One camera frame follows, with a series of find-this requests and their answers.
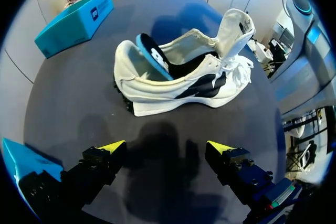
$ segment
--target screw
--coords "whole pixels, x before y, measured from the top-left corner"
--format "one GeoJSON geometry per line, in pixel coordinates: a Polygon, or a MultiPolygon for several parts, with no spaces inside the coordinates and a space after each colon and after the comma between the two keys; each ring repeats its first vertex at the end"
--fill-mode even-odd
{"type": "Polygon", "coordinates": [[[266,175],[265,175],[265,179],[267,179],[267,180],[272,180],[273,179],[273,172],[271,172],[270,170],[268,170],[267,172],[266,172],[266,175]]]}
{"type": "Polygon", "coordinates": [[[258,180],[252,179],[251,184],[254,186],[258,185],[258,180]]]}
{"type": "Polygon", "coordinates": [[[254,165],[254,160],[253,159],[248,159],[247,162],[248,162],[249,166],[253,166],[254,165]]]}
{"type": "Polygon", "coordinates": [[[237,170],[241,170],[241,168],[242,168],[242,165],[240,163],[235,164],[235,166],[236,166],[237,170]]]}

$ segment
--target label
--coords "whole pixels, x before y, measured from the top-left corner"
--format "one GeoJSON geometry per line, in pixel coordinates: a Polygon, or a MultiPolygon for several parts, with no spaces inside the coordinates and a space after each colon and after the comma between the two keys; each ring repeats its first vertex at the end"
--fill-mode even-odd
{"type": "Polygon", "coordinates": [[[154,60],[156,60],[157,63],[160,64],[161,67],[163,67],[167,72],[169,72],[168,64],[163,60],[159,52],[155,48],[152,48],[151,51],[152,51],[151,55],[154,58],[154,60]]]}

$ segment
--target gray table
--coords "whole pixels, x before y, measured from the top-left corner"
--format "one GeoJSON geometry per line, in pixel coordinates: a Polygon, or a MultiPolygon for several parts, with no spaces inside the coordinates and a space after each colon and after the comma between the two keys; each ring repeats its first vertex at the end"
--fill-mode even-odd
{"type": "Polygon", "coordinates": [[[197,28],[216,36],[221,15],[203,0],[116,0],[91,41],[45,60],[25,120],[27,145],[68,170],[90,146],[126,140],[130,158],[112,186],[84,210],[122,223],[240,223],[249,212],[204,160],[207,140],[248,149],[256,163],[285,174],[285,137],[272,87],[249,49],[252,84],[229,104],[186,104],[136,118],[113,88],[116,46],[139,33],[167,43],[197,28]]]}

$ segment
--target white sneaker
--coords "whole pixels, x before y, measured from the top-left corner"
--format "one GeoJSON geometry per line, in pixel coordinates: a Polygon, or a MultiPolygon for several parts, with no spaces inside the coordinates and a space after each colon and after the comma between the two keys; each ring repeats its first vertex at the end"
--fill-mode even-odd
{"type": "Polygon", "coordinates": [[[137,46],[123,41],[115,53],[115,88],[136,116],[188,102],[223,106],[251,83],[253,62],[238,53],[254,33],[249,15],[230,9],[216,38],[192,29],[161,46],[145,34],[137,36],[137,46]]]}

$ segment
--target teal box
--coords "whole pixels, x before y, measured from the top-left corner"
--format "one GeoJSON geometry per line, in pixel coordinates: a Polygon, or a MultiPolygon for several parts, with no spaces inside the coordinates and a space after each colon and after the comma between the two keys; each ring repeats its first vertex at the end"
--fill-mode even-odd
{"type": "Polygon", "coordinates": [[[112,10],[112,0],[81,0],[57,15],[39,33],[35,44],[48,59],[90,40],[112,10]]]}

